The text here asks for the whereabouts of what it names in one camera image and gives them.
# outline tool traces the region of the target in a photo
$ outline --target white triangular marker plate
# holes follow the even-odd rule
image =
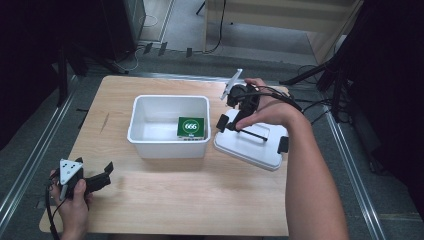
[[[229,117],[229,122],[233,121],[238,112],[239,110],[235,109],[226,112],[225,115]],[[216,134],[215,148],[268,171],[280,168],[282,155],[277,150],[280,138],[287,136],[287,130],[283,126],[265,123],[257,123],[244,129],[266,137],[268,141],[263,141],[247,133],[226,129],[223,133],[218,131]]]
[[[82,168],[82,163],[60,160],[60,184],[65,185]]]

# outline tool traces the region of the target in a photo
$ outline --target table top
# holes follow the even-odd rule
[[[85,177],[115,170],[94,193],[89,232],[287,236],[287,155],[269,172],[219,152],[215,125],[229,107],[223,82],[107,76],[68,159],[84,159]],[[202,95],[210,101],[211,140],[202,159],[142,159],[127,140],[139,95]],[[55,218],[61,230],[60,218]],[[40,229],[49,232],[47,214]]]

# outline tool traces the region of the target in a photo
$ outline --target gray floor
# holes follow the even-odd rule
[[[168,42],[168,51],[165,52],[164,56],[158,56],[157,49],[153,49],[151,53],[145,55],[139,51],[137,53],[138,63],[134,57],[130,57],[119,64],[128,69],[134,68],[137,64],[137,67],[130,71],[130,74],[133,75],[166,73],[208,77],[230,77],[235,73],[236,68],[241,67],[245,69],[242,77],[262,77],[269,84],[278,84],[278,80],[296,76],[300,66],[315,64],[304,32],[285,29],[275,32],[268,28],[259,28],[254,29],[253,34],[247,32],[252,30],[250,26],[239,26],[237,24],[225,26],[223,43],[215,56],[194,55],[191,58],[185,58],[187,47],[192,47],[194,50],[201,49],[203,11],[200,12],[199,16],[195,15],[201,3],[200,0],[174,1],[172,11],[169,12],[168,24],[163,28],[164,31],[157,35],[159,38],[162,35],[162,39],[159,39],[158,43],[154,45],[158,47],[161,42]],[[238,34],[229,34],[234,29]],[[249,38],[252,35],[268,37],[264,39],[255,38],[252,41],[253,39]],[[277,39],[277,37],[285,39],[285,41],[274,42],[270,40],[267,44],[263,44],[264,41]],[[209,41],[212,43],[214,40],[216,40],[216,36],[210,36]],[[106,74],[109,73],[101,67],[90,65],[88,76],[78,78],[74,100],[70,104],[63,121],[54,132],[54,137],[48,143],[48,148],[43,152],[40,166],[35,166],[36,172],[32,176],[28,189],[20,199],[19,205],[16,206],[15,213],[4,230],[4,234],[2,236],[0,234],[2,239],[49,238],[48,234],[40,233],[38,230],[38,221],[44,211],[38,202],[42,201],[45,177],[50,169],[56,168],[57,159],[67,156],[72,149],[73,142],[78,135],[78,125],[84,119],[84,113],[76,111],[76,109],[89,109],[96,89],[102,77]],[[319,99],[321,97],[313,85],[306,82],[292,87],[291,91],[298,99]],[[0,197],[2,199],[13,184],[16,184],[17,174],[20,169],[25,168],[27,159],[36,158],[36,156],[31,158],[31,152],[56,110],[56,100],[57,92],[40,106],[40,109],[21,128],[11,143],[0,152],[0,159],[3,164],[0,175],[4,177],[0,183]],[[314,108],[307,113],[307,117],[311,120],[315,119],[323,110],[322,107]],[[368,167],[366,154],[354,129],[349,124],[338,126],[343,131],[343,137],[349,146],[353,163],[359,172],[360,180],[365,186],[365,191],[371,200],[372,207],[378,216],[378,223],[381,224],[384,233],[379,238],[375,238],[375,235],[371,233],[372,228],[369,228],[362,212],[358,193],[355,192],[352,179],[348,176],[338,141],[332,133],[333,129],[331,129],[329,121],[324,117],[314,124],[314,131],[324,157],[328,160],[330,170],[337,181],[348,219],[351,239],[424,239],[423,222],[417,215],[405,187],[390,175],[377,176],[372,174]],[[88,236],[88,239],[105,238],[106,236],[102,234],[90,234]]]

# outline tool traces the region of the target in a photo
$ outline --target desk in background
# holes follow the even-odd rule
[[[86,177],[113,161],[112,184],[95,192],[89,232],[287,236],[287,160],[275,172],[217,151],[216,123],[229,108],[223,82],[106,77],[69,159],[82,157]],[[141,159],[127,140],[134,99],[143,94],[209,98],[211,140],[204,159]],[[56,226],[62,229],[57,216]],[[47,215],[40,229],[49,232]]]
[[[206,0],[203,49],[208,23],[221,21],[223,0]],[[362,0],[227,0],[224,21],[307,31],[318,64],[347,34]]]

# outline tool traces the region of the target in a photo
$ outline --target forearm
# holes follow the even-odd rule
[[[286,211],[291,239],[347,239],[344,211],[310,123],[294,116],[289,132]]]

